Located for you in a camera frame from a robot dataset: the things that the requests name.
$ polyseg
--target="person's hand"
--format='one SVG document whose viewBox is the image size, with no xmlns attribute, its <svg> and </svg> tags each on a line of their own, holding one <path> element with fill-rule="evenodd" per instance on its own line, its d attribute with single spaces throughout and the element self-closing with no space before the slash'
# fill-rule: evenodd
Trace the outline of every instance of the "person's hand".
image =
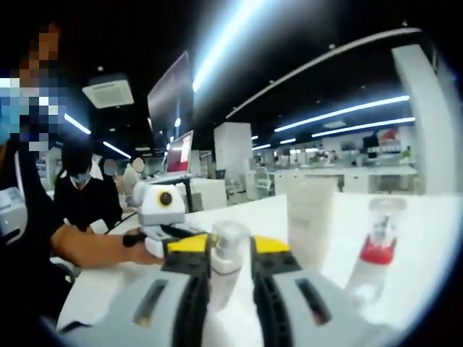
<svg viewBox="0 0 463 347">
<path fill-rule="evenodd" d="M 140 228 L 128 230 L 126 234 L 136 235 L 140 233 Z M 145 247 L 145 242 L 138 242 L 133 247 L 127 248 L 129 252 L 129 260 L 141 265 L 163 265 L 164 259 L 159 259 L 153 256 Z"/>
</svg>

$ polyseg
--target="clear bottle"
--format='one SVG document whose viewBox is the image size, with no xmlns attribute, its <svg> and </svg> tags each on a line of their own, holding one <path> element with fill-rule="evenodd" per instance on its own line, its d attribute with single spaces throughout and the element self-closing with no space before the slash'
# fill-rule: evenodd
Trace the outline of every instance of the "clear bottle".
<svg viewBox="0 0 463 347">
<path fill-rule="evenodd" d="M 360 310 L 382 296 L 387 272 L 394 260 L 399 219 L 406 206 L 405 200 L 399 197 L 370 201 L 371 229 L 345 288 Z"/>
<path fill-rule="evenodd" d="M 228 304 L 242 268 L 243 246 L 249 244 L 251 235 L 249 229 L 232 220 L 214 223 L 212 234 L 209 313 L 221 311 Z"/>
</svg>

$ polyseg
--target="white bottle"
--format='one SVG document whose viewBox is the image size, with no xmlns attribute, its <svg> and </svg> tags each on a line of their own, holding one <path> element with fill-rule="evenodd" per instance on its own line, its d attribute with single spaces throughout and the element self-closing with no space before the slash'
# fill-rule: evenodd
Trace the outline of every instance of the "white bottle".
<svg viewBox="0 0 463 347">
<path fill-rule="evenodd" d="M 224 309 L 230 300 L 243 264 L 250 231 L 241 223 L 225 220 L 214 223 L 211 248 L 211 295 L 209 313 Z"/>
</svg>

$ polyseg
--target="computer monitor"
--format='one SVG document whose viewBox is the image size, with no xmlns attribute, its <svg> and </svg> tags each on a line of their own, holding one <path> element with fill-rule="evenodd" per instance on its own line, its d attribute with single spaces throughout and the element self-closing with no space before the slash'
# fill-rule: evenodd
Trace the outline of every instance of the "computer monitor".
<svg viewBox="0 0 463 347">
<path fill-rule="evenodd" d="M 167 172 L 190 172 L 193 131 L 171 142 L 167 153 Z"/>
<path fill-rule="evenodd" d="M 175 129 L 191 129 L 193 115 L 192 74 L 188 53 L 184 52 L 166 71 L 163 77 L 157 81 L 153 89 L 148 93 L 148 111 L 151 120 L 151 130 L 155 144 L 160 147 L 166 145 L 163 140 L 169 140 L 171 129 L 177 119 L 181 125 Z"/>
</svg>

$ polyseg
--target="small white robot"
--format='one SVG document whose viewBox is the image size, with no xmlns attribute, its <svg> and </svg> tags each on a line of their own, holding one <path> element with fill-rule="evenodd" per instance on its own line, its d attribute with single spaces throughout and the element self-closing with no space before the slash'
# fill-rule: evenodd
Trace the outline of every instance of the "small white robot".
<svg viewBox="0 0 463 347">
<path fill-rule="evenodd" d="M 139 181 L 134 187 L 132 198 L 141 233 L 125 235 L 126 247 L 144 241 L 152 255 L 164 258 L 169 242 L 201 233 L 185 223 L 184 201 L 175 186 Z"/>
</svg>

